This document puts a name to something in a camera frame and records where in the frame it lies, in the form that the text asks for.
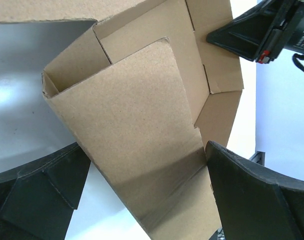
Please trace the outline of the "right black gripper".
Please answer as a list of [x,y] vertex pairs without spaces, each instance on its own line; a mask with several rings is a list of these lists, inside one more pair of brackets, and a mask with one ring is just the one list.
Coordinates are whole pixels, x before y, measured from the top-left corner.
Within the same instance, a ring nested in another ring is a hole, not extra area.
[[304,0],[294,1],[281,22],[272,26],[283,3],[263,0],[210,32],[206,41],[259,64],[269,64],[286,49],[294,52],[292,62],[300,64],[304,61]]

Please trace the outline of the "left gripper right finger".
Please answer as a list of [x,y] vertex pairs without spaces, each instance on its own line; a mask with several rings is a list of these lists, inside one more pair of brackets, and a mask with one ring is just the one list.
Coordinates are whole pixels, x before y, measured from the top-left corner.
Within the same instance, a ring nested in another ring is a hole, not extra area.
[[213,141],[205,154],[227,240],[304,240],[304,181]]

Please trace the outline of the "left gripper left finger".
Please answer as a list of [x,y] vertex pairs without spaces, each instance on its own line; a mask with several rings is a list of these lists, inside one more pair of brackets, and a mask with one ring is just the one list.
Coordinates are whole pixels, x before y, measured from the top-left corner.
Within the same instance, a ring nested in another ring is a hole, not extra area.
[[63,240],[90,163],[75,142],[0,173],[0,240]]

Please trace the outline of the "cardboard box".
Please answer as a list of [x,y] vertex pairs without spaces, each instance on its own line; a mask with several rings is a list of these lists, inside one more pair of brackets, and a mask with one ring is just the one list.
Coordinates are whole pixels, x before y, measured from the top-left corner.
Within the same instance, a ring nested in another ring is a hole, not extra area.
[[204,146],[227,145],[237,56],[206,42],[227,0],[0,0],[0,24],[93,20],[42,74],[43,96],[154,240],[221,222]]

